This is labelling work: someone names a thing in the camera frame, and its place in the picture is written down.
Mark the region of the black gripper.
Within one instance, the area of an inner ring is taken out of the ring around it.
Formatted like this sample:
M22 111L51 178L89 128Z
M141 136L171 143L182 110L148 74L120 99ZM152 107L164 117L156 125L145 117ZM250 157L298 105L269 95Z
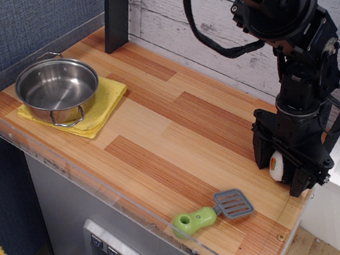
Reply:
M300 197L315 184L330 179L334 162L323 145L322 136L328 134L327 118L332 104L315 101L306 110L287 105L277 97L275 113L254 111L253 150L257 166L268 168L275 151L284 158L283 183L289 185L289 195Z

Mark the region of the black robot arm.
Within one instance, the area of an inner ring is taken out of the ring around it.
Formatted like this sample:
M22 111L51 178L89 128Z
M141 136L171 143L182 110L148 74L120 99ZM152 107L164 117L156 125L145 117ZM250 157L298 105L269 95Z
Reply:
M337 28L317 0L235 0L234 21L273 48L280 92L276 112L254 112L253 150L259 168L282 155L290 194L329 179L334 162L322 143L332 92L340 86Z

